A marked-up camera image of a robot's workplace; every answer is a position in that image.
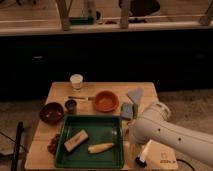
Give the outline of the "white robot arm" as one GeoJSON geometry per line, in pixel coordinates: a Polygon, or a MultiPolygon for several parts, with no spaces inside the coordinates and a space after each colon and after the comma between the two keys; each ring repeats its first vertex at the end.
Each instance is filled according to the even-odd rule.
{"type": "Polygon", "coordinates": [[[152,139],[213,165],[213,135],[169,123],[170,116],[171,111],[164,103],[150,104],[130,124],[130,141],[145,144],[152,139]]]}

